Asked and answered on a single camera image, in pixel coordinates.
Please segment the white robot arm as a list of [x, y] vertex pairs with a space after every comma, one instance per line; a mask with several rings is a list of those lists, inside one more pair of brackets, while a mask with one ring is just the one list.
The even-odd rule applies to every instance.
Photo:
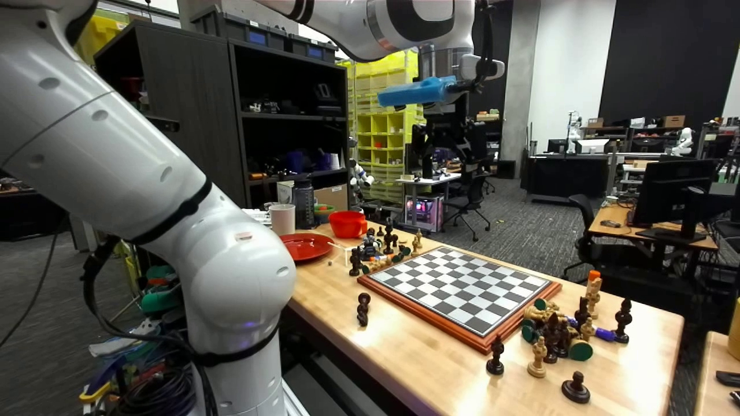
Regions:
[[177, 143], [94, 71], [74, 37], [98, 0], [0, 2], [0, 167], [172, 263], [198, 399], [185, 416], [289, 416], [281, 315], [297, 267]]

